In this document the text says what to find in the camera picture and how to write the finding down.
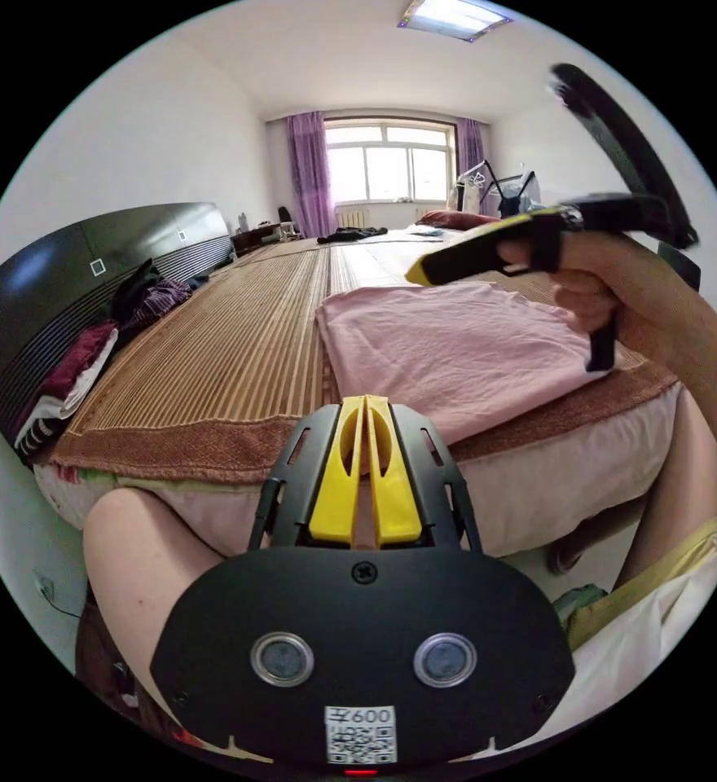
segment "qr code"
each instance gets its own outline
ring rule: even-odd
[[[396,763],[394,707],[327,706],[326,750],[330,763]]]

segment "hand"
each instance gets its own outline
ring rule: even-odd
[[[506,242],[499,254],[527,266],[530,246]],[[569,311],[574,331],[594,332],[614,313],[623,345],[675,371],[702,299],[658,255],[626,236],[565,233],[560,270],[549,277],[554,301]]]

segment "pink cloth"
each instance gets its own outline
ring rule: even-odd
[[[407,405],[447,445],[602,377],[564,316],[491,283],[357,288],[316,313],[340,394]]]

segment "window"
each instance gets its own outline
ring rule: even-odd
[[[450,125],[331,120],[326,144],[335,204],[448,197],[455,167]]]

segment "wall outlet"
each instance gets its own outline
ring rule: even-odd
[[[55,602],[55,583],[47,576],[39,573],[37,570],[33,571],[35,577],[35,588],[40,595],[43,595],[44,599],[50,603]]]

